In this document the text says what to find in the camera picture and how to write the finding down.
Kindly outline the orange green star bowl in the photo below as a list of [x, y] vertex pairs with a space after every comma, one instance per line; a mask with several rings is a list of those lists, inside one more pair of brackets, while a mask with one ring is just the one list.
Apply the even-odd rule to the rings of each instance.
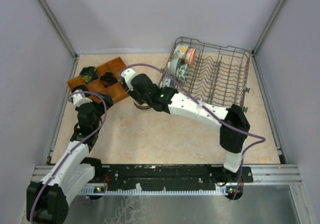
[[138, 106], [138, 107], [142, 107], [142, 108], [147, 108], [147, 107], [149, 107], [148, 104], [146, 104], [146, 103], [140, 104], [140, 103], [138, 103], [136, 100], [134, 100], [133, 103], [134, 103], [136, 106]]

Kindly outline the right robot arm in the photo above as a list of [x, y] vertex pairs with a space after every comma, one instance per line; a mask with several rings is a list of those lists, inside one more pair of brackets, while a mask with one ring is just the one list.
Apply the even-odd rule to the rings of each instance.
[[197, 104], [177, 89], [158, 87], [146, 74], [137, 74], [133, 69], [124, 71], [121, 77], [124, 90], [139, 104], [146, 104], [157, 112], [188, 117], [219, 131], [219, 143], [225, 150], [224, 178], [233, 182], [241, 176], [240, 163], [247, 136], [219, 122], [222, 120], [234, 128], [248, 132], [250, 124], [240, 106], [233, 104], [227, 108], [207, 103]]

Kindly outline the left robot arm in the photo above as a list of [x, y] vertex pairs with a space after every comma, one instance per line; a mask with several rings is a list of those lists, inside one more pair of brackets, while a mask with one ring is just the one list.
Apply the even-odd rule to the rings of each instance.
[[30, 223], [64, 223], [79, 191], [89, 181], [98, 182], [104, 176], [101, 161], [87, 155], [99, 137], [113, 100], [109, 94], [81, 90], [75, 90], [68, 98], [76, 107], [78, 121], [59, 161], [45, 177], [27, 187], [26, 218]]

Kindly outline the blue white floral bowl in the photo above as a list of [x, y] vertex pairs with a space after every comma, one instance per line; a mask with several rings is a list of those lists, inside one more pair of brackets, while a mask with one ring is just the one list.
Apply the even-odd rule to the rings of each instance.
[[150, 106], [136, 106], [140, 110], [148, 110], [150, 109]]

